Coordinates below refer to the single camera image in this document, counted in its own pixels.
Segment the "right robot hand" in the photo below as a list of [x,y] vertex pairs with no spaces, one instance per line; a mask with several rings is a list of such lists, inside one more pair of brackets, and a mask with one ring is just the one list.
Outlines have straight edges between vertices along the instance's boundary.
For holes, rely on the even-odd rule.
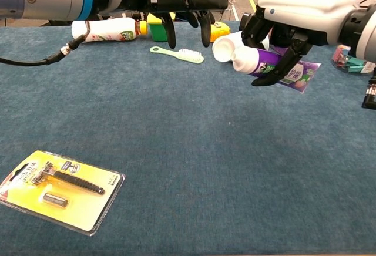
[[355,0],[258,0],[256,11],[241,20],[246,46],[263,48],[265,37],[286,52],[275,68],[253,81],[253,86],[271,86],[308,54],[312,46],[347,45],[355,50],[360,34]]

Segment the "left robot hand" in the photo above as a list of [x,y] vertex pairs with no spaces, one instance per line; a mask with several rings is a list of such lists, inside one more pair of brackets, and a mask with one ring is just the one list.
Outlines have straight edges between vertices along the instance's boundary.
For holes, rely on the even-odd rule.
[[108,10],[146,12],[162,21],[167,42],[173,49],[176,46],[176,34],[170,14],[180,12],[194,27],[200,27],[202,44],[210,45],[211,11],[222,11],[228,6],[228,0],[109,0]]

